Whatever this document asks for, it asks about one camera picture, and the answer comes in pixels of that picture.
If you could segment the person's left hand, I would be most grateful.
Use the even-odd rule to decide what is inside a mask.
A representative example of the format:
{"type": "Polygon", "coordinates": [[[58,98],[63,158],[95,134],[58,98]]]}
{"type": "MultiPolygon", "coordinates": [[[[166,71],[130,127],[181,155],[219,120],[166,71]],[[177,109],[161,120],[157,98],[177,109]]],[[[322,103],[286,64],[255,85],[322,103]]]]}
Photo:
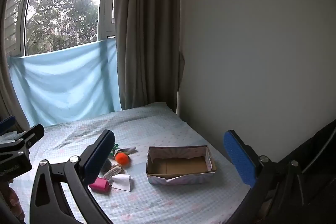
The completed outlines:
{"type": "MultiPolygon", "coordinates": [[[[14,182],[14,180],[10,180],[8,182],[8,185],[12,184],[14,182]]],[[[19,202],[19,198],[15,192],[15,190],[13,190],[13,188],[11,188],[10,186],[7,187],[8,188],[8,204],[10,206],[11,212],[13,213],[13,215],[15,215],[17,217],[17,219],[19,219],[20,221],[24,221],[25,220],[25,213],[21,207],[21,204],[19,202]]]]}

